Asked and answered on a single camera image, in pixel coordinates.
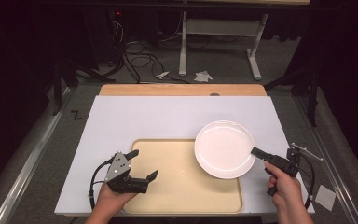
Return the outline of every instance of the white sticker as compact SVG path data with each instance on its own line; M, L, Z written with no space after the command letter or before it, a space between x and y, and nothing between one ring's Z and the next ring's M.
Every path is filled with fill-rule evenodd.
M321 185L319 187L318 195L316 196L316 202L321 206L327 208L329 211L333 209L334 201L336 200L336 193L327 189Z

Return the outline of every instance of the desk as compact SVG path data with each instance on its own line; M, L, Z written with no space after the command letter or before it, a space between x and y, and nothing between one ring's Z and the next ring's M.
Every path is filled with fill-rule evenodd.
M211 93L221 96L209 96ZM87 194L92 173L115 152L129 152L137 139L194 139L203 126L219 119L245 124L257 147L285 157L288 144L282 126L260 85L103 86L92 106L55 213L87 216L91 211ZM107 167L102 169L96 179L103 179L106 170ZM256 160L252 169L239 178L245 202L242 214L276 212L266 193L268 178L261 160Z
M42 0L39 4L42 7L116 7L121 9L158 9L166 11L218 11L218 12L257 12L267 15L270 12L283 12L283 11L303 11L307 13L309 9L305 7L308 5L310 0L232 0L232 1L223 1L223 0L205 0L205 1L189 1L187 4L182 1L152 1L146 2L141 0L134 1L82 1L82 0L65 0L65 1L55 1L55 0ZM257 49L258 43L254 43L254 49ZM250 53L250 56L255 56L255 50ZM185 61L186 56L184 55L181 59L182 62ZM250 57L250 64L255 64L255 58ZM56 71L56 79L54 81L54 87L57 89L55 92L57 108L61 106L62 96L60 94L60 79L59 76L61 73L59 70Z
M308 5L310 0L199 0L199 2L220 2L220 3L240 3L240 4L269 4L269 5ZM247 58L251 65L255 80L261 80L260 71L255 60L255 53L261 40L264 27L266 26L268 14L263 14L260 21L219 21L219 20L198 20L187 19L187 12L183 12L182 22L182 47L179 61L179 76L186 75L186 37L187 34L198 35L234 35L252 36L254 44L252 49L247 49Z

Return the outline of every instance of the plate rim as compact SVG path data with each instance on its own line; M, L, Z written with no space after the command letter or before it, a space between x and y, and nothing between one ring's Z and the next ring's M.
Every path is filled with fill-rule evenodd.
M196 159L197 159L197 162L199 163L199 165L202 167L202 169L207 172L208 174L210 175L213 175L215 177L218 177L218 178L222 178L222 179L232 179L232 178L237 178L237 177L240 177L241 175L245 175L254 165L255 163L255 156L254 155L250 155L251 158L249 158L247 160L247 162L250 162L251 164L249 165L249 167L247 169L244 169L244 171L241 171L240 174L236 174L236 175L227 175L227 176L221 176L219 174L213 174L211 173L210 170L208 170L207 168L211 168L211 170L213 170L213 167L204 167L205 164L200 162L200 156L199 156L199 153L197 153L197 139L200 139L200 135L203 134L203 132L210 126L214 125L215 123L229 123L229 124L233 124L233 125L237 125L239 126L241 129L245 130L245 132L248 134L248 136L250 137L250 139L252 140L252 143L253 143L253 147L256 147L255 145L255 140L254 138L252 137L252 135L250 134L250 132L244 128L242 125L240 125L239 123L235 122L235 121L232 121L232 120L226 120L226 119L221 119L221 120L216 120L216 121L213 121L213 122L210 122L208 123L207 125L205 125L197 134L196 136L196 139L194 141L194 153L195 153L195 156L196 156Z

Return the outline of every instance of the metal frame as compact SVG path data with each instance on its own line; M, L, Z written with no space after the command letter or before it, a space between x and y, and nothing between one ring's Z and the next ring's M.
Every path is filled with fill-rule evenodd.
M203 35L236 35L253 36L255 38L252 49L247 49L247 58L251 65L252 74L255 80L261 80L260 70L258 69L255 53L266 26L269 14L263 14L260 21L219 21L219 20L188 20L187 12L183 12L182 20L182 47L179 60L179 76L186 76L187 65L187 34Z
M64 96L71 96L72 94L69 91L69 88L66 88L65 92L63 93ZM70 97L66 97L64 100L64 104L66 105L69 101ZM17 208L17 205L20 202L20 199L28 187L28 184L31 181L31 178L34 175L34 172L37 168L37 165L42 160L43 154L45 153L45 145L48 143L49 138L51 137L52 133L54 132L55 127L57 126L58 121L62 112L59 111L56 116L53 117L51 123L47 127L43 137L38 141L34 149L32 150L28 160L22 167L16 181L14 182L13 186L11 187L10 192L6 196L4 202L0 207L0 223L8 223L11 217L14 214L14 211Z
M330 181L333 185L333 188L335 190L335 193L341 202L342 208L347 215L348 221L352 224L358 224L358 210L351 198L351 195L348 191L347 186L343 182L343 178L339 174L335 164L333 163L333 160L331 159L327 148L324 145L324 142L319 135L318 129L314 127L310 120L308 119L308 112L307 112L307 106L306 103L303 101L303 99L299 96L294 97L295 102L298 106L298 109L301 111L301 115L303 116L303 119L306 121L310 132L312 134L313 139L315 140L315 143L317 145L317 148L319 149L319 152L322 155L322 158L324 159L323 165L324 169L330 178Z

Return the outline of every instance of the hand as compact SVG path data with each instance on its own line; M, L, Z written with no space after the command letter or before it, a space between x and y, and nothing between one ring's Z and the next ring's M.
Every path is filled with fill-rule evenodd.
M273 173L269 178L268 186L270 188L277 186L278 192L272 197L272 202L275 206L280 207L288 202L302 202L301 186L296 178L292 178L267 161L265 162L265 166Z
M303 204L300 182L271 163L264 164L273 173L268 186L277 186L272 202L277 207L279 223L313 223Z
M86 223L108 223L113 216L121 211L124 205L134 198L137 193L119 194L113 192L105 183L101 186L97 203Z

